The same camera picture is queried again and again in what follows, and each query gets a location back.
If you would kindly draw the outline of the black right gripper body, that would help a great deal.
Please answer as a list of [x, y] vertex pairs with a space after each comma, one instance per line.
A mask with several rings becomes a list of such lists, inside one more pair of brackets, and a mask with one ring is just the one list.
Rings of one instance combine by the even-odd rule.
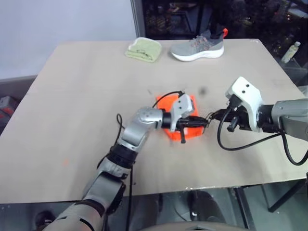
[[239, 126], [239, 129], [241, 130], [251, 131], [248, 113], [244, 107], [239, 107], [236, 111], [231, 111], [227, 115], [225, 122], [230, 123], [227, 127], [229, 132], [234, 132], [237, 126]]

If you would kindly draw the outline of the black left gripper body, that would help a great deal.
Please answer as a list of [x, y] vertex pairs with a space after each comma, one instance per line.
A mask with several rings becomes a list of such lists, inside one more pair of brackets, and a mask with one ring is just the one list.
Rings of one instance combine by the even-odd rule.
[[184, 128], [189, 127], [191, 122], [191, 117], [180, 118], [176, 123], [176, 129], [180, 132], [180, 142], [182, 144], [186, 143]]

